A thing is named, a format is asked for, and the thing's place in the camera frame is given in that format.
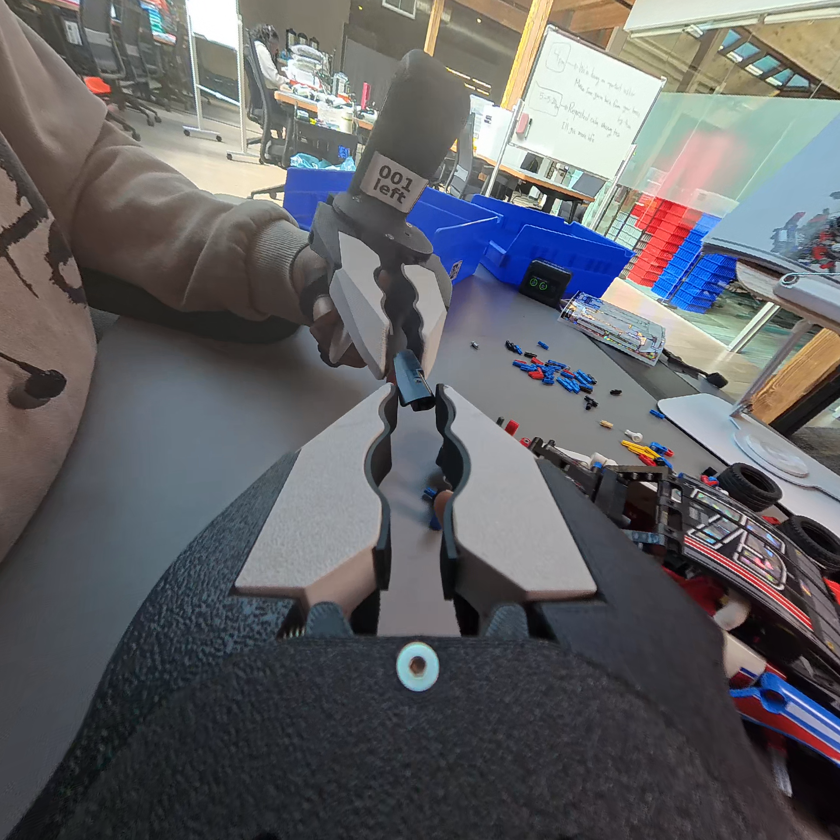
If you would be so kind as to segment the stack of blue storage bins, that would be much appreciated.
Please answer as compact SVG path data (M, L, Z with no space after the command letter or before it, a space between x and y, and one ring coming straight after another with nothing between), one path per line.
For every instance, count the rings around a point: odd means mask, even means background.
M720 254L701 253L703 238L721 219L702 214L677 248L652 292L661 301L685 312L705 313L737 276L737 260Z

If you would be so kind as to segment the person's left hand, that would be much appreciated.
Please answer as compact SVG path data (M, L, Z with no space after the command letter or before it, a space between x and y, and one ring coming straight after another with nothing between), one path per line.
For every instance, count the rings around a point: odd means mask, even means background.
M363 369L366 363L328 294L326 261L306 246L296 254L290 271L299 309L318 345L322 362L332 368L348 366Z

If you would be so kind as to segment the black office chair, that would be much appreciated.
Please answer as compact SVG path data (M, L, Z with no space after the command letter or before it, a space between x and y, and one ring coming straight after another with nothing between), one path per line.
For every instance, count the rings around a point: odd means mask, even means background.
M274 165L286 170L291 159L293 111L275 99L276 87L268 87L259 63L258 50L245 30L240 54L240 149L227 152L230 161Z
M133 72L130 64L123 61L112 21L112 2L80 1L80 26L82 40L95 67L95 76L102 79L110 89L107 96L107 118L116 122L140 141L140 135L120 116L125 109L143 114L150 127L157 122L152 110L140 104L135 95Z

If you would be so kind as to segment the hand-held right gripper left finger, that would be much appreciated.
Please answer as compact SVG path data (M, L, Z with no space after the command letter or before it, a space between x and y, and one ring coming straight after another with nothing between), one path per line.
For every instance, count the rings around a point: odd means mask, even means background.
M392 468L398 394L382 385L303 445L234 583L303 613L331 602L357 634L376 635L391 579Z

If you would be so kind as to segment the blue plastic bin white label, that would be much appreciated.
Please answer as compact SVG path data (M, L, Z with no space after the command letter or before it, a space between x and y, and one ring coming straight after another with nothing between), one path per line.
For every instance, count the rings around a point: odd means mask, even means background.
M283 207L299 227L309 230L319 203L345 191L352 173L291 167L283 190ZM472 276L486 253L500 216L481 205L428 187L408 222L420 229L434 247L453 284Z

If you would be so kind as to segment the wooden top table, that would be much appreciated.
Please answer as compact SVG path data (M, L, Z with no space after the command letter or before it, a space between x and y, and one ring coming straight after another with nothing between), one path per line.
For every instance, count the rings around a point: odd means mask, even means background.
M510 164L497 164L483 154L477 154L481 164L480 194L509 203L526 206L528 200L516 195L529 195L536 191L539 198L529 200L532 208L552 214L567 222L580 221L585 209L592 205L604 182L596 176L583 174L577 187L552 182L530 169L522 170Z

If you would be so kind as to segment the black wrist rest pad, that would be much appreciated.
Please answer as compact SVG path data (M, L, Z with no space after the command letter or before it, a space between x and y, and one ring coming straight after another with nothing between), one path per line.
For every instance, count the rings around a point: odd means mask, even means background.
M191 334L205 340L262 345L288 339L299 326L279 317L253 321L229 311L180 311L166 306L149 292L90 268L80 278L91 310Z

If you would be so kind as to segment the pile of blue brick pins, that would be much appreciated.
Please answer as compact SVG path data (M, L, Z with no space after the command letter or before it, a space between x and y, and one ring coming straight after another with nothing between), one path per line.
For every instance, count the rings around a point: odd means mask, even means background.
M595 414L603 411L607 397L623 394L620 388L602 388L592 373L559 360L542 340L484 338L457 349L459 375L489 406L550 411L576 406Z

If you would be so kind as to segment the written whiteboard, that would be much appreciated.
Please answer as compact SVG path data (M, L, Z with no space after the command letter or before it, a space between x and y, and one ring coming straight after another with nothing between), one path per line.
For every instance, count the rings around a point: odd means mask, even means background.
M547 27L511 146L613 180L666 84L556 27Z

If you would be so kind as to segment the shiny sticker sheet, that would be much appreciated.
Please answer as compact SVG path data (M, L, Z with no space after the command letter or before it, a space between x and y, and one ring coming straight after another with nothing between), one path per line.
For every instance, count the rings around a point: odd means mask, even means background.
M665 329L636 313L579 291L560 312L589 338L655 366L665 348Z

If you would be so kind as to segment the stack of red storage bins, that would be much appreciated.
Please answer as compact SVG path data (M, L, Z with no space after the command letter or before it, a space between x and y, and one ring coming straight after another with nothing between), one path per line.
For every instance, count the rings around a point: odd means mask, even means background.
M659 197L642 196L630 215L642 236L626 276L640 287L651 288L700 221L702 212Z

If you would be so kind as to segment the white rolling board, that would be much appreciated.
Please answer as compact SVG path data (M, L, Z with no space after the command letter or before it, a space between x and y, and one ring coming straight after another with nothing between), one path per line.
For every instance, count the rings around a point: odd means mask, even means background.
M237 1L186 1L187 44L190 51L193 96L196 105L197 126L184 127L186 132L206 139L219 136L203 126L202 94L214 97L238 108L239 149L229 150L229 161L253 161L257 157L248 151L246 130L247 81L245 75L245 27ZM237 93L230 98L215 88L202 86L198 68L196 37L234 52L236 62Z

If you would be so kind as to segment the toy brick race car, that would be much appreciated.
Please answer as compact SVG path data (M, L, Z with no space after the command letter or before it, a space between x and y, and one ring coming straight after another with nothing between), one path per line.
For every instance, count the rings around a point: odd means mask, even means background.
M697 477L535 456L558 466L717 624L730 696L751 733L762 732L777 786L838 822L838 574L786 539L768 510Z

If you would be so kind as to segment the cluttered background table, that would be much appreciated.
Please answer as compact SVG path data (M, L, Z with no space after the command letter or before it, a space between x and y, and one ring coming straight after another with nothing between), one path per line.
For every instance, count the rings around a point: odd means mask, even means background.
M287 129L289 158L309 154L331 165L340 165L348 158L359 163L376 112L359 112L353 103L334 107L328 101L298 96L289 89L274 91L273 98L291 110Z

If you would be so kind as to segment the small black brick piece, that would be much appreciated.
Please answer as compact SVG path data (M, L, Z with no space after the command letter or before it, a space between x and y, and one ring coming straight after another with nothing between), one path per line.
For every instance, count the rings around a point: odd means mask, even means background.
M403 350L396 354L393 373L401 407L410 407L416 413L434 409L435 394L430 389L421 363L413 351Z

